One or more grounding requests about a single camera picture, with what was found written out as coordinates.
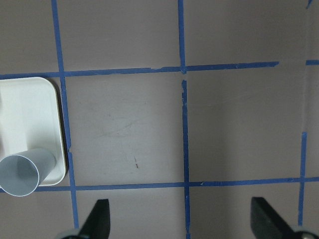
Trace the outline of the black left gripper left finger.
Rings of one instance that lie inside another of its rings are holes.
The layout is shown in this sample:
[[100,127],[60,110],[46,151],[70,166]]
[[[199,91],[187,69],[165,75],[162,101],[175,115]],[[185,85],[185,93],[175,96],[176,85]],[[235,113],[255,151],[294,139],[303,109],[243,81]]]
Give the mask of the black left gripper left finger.
[[110,235],[110,205],[108,199],[95,203],[87,220],[80,229],[80,239],[108,239]]

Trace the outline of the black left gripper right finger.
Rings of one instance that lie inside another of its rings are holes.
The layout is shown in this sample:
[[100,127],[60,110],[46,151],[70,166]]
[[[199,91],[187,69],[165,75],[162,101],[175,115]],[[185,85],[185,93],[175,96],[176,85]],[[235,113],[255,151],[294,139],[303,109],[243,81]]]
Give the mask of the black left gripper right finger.
[[251,230],[256,239],[298,239],[286,221],[263,197],[251,199]]

